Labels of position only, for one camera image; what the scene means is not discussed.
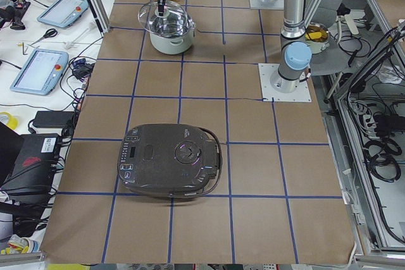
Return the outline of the glass pot lid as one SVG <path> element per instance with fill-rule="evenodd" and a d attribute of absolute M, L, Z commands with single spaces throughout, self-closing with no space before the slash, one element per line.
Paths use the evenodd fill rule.
<path fill-rule="evenodd" d="M 184 7 L 166 1 L 163 12 L 159 12 L 158 3 L 151 1 L 144 4 L 138 12 L 139 23 L 150 33 L 162 37 L 176 37 L 189 29 L 189 17 Z"/>

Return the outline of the yellow tape roll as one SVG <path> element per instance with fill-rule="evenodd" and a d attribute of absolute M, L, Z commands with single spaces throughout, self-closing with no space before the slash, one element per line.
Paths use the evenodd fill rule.
<path fill-rule="evenodd" d="M 12 130 L 15 130 L 18 126 L 17 118 L 8 112 L 0 112 L 0 121 Z"/>

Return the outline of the blue teach pendant near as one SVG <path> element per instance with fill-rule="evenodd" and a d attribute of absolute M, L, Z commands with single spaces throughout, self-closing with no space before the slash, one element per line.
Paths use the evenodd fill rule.
<path fill-rule="evenodd" d="M 68 60 L 67 52 L 36 48 L 9 89 L 13 92 L 48 95 L 60 80 Z"/>

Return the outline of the blue teach pendant far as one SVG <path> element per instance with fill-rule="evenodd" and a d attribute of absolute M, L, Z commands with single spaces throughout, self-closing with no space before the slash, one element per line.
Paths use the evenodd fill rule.
<path fill-rule="evenodd" d="M 88 8 L 87 0 L 57 0 L 37 17 L 37 21 L 66 28 L 75 23 Z"/>

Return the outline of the black handled scissors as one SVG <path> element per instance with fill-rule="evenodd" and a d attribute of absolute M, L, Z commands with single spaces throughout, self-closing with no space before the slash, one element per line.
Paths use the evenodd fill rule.
<path fill-rule="evenodd" d="M 55 37 L 55 36 L 57 36 L 57 34 L 58 34 L 58 31 L 55 28 L 50 28 L 50 29 L 46 30 L 46 32 L 39 39 L 37 39 L 35 42 L 33 42 L 33 44 L 36 44 L 44 39 Z"/>

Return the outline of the blue teach pendant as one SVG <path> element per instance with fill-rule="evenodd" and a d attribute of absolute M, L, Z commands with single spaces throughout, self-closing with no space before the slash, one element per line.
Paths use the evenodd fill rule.
<path fill-rule="evenodd" d="M 48 95 L 60 80 L 68 60 L 67 52 L 36 48 L 9 89 L 13 92 Z"/>
<path fill-rule="evenodd" d="M 37 21 L 66 28 L 75 23 L 88 8 L 87 0 L 57 0 L 37 17 Z"/>

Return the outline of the grey chair with bowl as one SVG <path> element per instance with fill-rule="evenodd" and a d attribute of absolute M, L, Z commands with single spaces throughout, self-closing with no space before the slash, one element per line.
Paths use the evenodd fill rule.
<path fill-rule="evenodd" d="M 328 31 L 336 21 L 342 1 L 321 0 L 307 27 L 306 43 L 313 53 L 310 62 L 313 76 L 338 73 L 346 67 L 347 59 Z"/>

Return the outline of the pale green steel pot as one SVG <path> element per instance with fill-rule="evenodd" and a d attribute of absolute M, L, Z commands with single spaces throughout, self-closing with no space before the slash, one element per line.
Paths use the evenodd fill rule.
<path fill-rule="evenodd" d="M 193 45 L 195 29 L 196 24 L 190 16 L 186 20 L 171 19 L 168 23 L 155 23 L 149 33 L 150 41 L 163 54 L 180 54 Z"/>

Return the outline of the black power adapter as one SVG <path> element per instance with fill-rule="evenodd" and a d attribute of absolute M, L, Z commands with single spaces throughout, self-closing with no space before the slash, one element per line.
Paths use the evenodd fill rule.
<path fill-rule="evenodd" d="M 38 111 L 32 125 L 36 128 L 63 128 L 72 119 L 73 111 Z"/>

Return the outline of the dark rice cooker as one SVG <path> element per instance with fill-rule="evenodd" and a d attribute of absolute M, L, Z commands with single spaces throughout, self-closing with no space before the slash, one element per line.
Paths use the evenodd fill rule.
<path fill-rule="evenodd" d="M 189 199 L 217 187 L 222 164 L 213 132 L 185 124 L 143 124 L 124 136 L 117 171 L 133 193 Z"/>

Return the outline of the black computer box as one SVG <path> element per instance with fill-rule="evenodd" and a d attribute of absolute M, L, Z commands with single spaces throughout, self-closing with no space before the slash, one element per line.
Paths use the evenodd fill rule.
<path fill-rule="evenodd" d="M 14 196 L 50 192 L 61 144 L 56 133 L 1 135 L 1 190 Z"/>

